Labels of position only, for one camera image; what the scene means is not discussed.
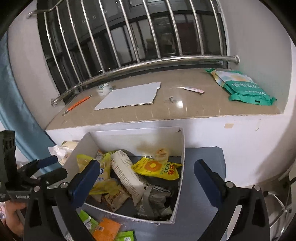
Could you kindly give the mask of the left hand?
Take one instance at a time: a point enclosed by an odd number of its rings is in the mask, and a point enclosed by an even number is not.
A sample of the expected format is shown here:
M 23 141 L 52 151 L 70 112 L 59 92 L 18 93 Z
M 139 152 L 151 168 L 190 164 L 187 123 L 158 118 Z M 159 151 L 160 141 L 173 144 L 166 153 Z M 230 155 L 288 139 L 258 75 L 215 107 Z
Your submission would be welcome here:
M 5 202 L 6 225 L 18 237 L 23 237 L 23 224 L 17 214 L 18 210 L 26 208 L 25 203 L 7 201 Z

